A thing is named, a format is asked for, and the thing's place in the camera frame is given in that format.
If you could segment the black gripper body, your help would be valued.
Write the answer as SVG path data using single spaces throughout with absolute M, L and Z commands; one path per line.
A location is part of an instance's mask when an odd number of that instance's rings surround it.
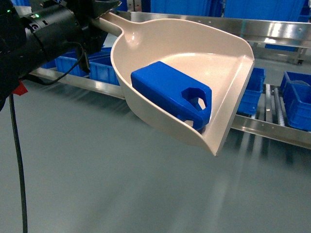
M 83 44 L 87 53 L 98 52 L 107 37 L 107 32 L 100 29 L 99 19 L 120 5 L 120 0 L 66 1 L 66 7 L 74 13 L 83 30 Z

